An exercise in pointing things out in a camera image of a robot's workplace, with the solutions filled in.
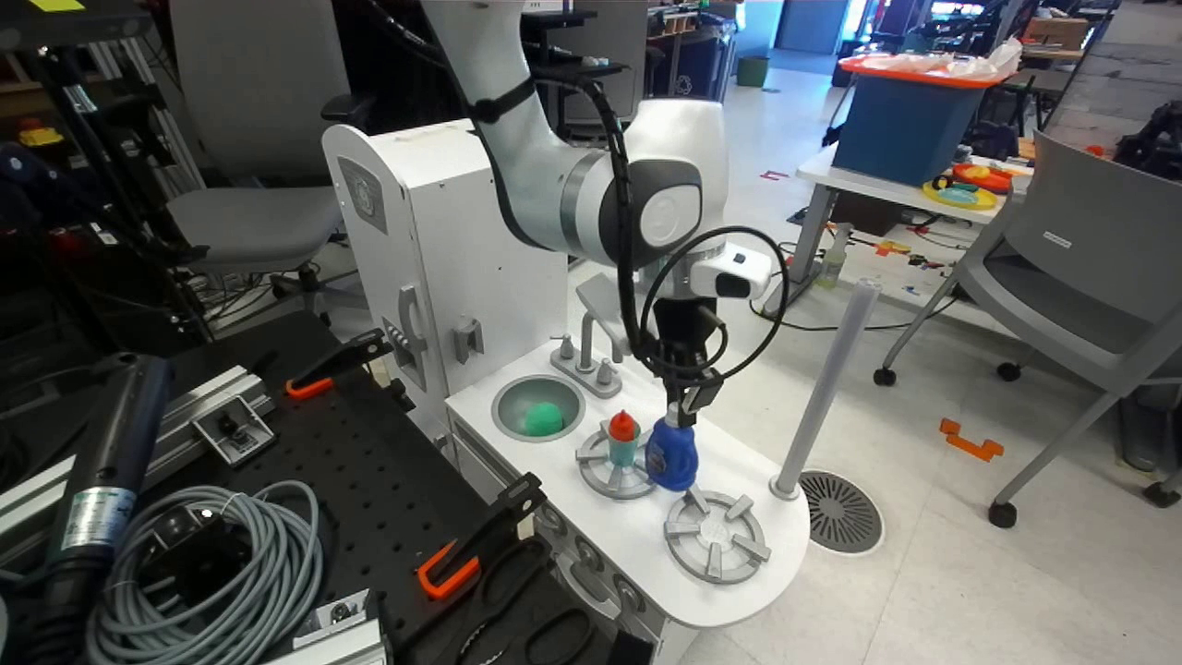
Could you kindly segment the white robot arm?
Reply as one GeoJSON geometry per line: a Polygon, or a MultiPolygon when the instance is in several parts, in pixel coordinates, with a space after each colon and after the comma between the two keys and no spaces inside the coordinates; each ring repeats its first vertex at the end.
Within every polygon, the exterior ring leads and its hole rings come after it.
{"type": "Polygon", "coordinates": [[[690,423],[715,369],[653,332],[669,275],[720,219],[725,113],[712,101],[641,101],[621,121],[600,84],[546,75],[525,52],[525,0],[424,0],[434,52],[491,161],[512,238],[618,272],[626,350],[662,380],[663,415],[690,423]]]}

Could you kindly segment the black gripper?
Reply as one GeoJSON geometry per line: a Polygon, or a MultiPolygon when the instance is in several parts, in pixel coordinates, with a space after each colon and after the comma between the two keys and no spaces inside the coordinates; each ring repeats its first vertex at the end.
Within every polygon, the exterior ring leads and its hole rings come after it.
{"type": "Polygon", "coordinates": [[[682,386],[699,384],[690,394],[690,415],[715,401],[725,375],[705,354],[705,338],[720,330],[715,301],[709,294],[662,300],[658,315],[658,375],[663,380],[663,419],[682,429],[682,386]]]}

